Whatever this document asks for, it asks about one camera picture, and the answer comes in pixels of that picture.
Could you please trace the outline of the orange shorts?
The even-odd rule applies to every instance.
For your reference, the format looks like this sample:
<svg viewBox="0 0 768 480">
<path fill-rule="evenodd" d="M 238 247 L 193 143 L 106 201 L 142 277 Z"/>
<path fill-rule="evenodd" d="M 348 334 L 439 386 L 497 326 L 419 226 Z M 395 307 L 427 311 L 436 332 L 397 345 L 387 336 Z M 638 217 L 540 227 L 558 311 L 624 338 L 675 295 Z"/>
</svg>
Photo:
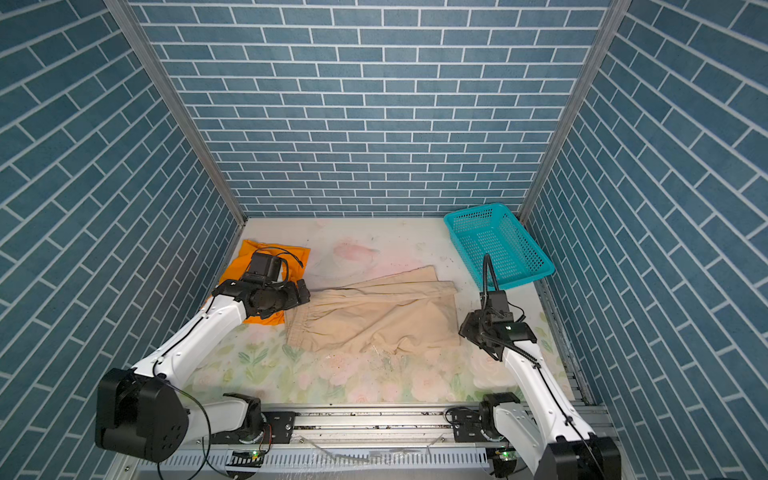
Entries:
<svg viewBox="0 0 768 480">
<path fill-rule="evenodd" d="M 310 301 L 304 280 L 309 255 L 309 248 L 244 240 L 214 292 L 241 301 L 245 323 L 284 324 L 287 311 Z"/>
</svg>

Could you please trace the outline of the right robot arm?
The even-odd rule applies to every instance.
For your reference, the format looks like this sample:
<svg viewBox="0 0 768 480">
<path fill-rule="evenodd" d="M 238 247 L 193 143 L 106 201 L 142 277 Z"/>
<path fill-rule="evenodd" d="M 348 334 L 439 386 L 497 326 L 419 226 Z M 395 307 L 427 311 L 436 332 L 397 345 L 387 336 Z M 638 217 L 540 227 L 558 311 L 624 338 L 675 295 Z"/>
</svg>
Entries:
<svg viewBox="0 0 768 480">
<path fill-rule="evenodd" d="M 514 473 L 522 461 L 535 479 L 620 479 L 621 453 L 571 404 L 543 359 L 532 329 L 509 312 L 486 307 L 469 313 L 459 334 L 512 373 L 523 397 L 488 394 L 470 417 L 447 410 L 459 441 L 482 437 L 504 443 L 491 456 L 493 475 Z"/>
</svg>

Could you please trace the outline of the teal plastic basket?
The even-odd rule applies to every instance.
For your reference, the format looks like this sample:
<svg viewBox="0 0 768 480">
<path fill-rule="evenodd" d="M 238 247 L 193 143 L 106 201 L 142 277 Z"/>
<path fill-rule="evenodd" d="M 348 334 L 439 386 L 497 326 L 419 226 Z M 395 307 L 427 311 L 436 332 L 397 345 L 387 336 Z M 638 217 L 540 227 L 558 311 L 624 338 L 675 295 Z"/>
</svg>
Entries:
<svg viewBox="0 0 768 480">
<path fill-rule="evenodd" d="M 489 255 L 499 287 L 509 290 L 541 280 L 555 266 L 512 211 L 502 204 L 476 206 L 444 217 L 451 241 L 477 286 Z"/>
</svg>

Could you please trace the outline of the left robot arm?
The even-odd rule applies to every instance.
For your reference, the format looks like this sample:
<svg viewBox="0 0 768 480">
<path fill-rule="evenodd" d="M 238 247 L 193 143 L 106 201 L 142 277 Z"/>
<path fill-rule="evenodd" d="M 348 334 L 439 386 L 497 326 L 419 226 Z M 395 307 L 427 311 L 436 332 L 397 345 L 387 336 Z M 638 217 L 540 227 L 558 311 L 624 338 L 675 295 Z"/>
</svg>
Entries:
<svg viewBox="0 0 768 480">
<path fill-rule="evenodd" d="M 258 398 L 227 393 L 205 405 L 183 387 L 213 348 L 246 319 L 288 312 L 309 300 L 302 280 L 224 281 L 156 351 L 130 368 L 113 368 L 102 377 L 96 392 L 96 446 L 161 463 L 181 445 L 216 434 L 236 443 L 262 441 L 266 419 Z"/>
</svg>

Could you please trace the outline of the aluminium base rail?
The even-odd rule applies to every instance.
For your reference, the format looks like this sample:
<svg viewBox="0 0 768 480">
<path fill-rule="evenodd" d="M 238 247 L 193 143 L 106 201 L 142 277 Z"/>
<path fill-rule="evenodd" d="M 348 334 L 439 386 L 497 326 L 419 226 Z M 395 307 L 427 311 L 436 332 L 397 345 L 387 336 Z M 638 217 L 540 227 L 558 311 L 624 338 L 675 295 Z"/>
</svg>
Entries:
<svg viewBox="0 0 768 480">
<path fill-rule="evenodd" d="M 167 460 L 119 455 L 109 479 L 248 479 L 257 475 L 362 470 L 479 468 L 497 478 L 518 474 L 529 460 L 521 441 L 501 433 L 538 434 L 526 404 L 501 406 L 500 426 L 481 407 L 446 405 L 290 407 L 268 410 L 265 434 L 253 444 L 217 433 L 180 447 Z"/>
</svg>

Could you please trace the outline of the beige shorts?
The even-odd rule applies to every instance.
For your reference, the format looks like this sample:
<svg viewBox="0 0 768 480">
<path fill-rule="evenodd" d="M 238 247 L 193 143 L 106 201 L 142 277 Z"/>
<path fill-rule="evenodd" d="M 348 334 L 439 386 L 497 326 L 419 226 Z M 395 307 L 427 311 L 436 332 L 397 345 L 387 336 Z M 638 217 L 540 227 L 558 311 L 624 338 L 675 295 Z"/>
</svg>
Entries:
<svg viewBox="0 0 768 480">
<path fill-rule="evenodd" d="M 433 266 L 319 290 L 285 314 L 286 344 L 309 352 L 388 354 L 457 347 L 456 294 Z"/>
</svg>

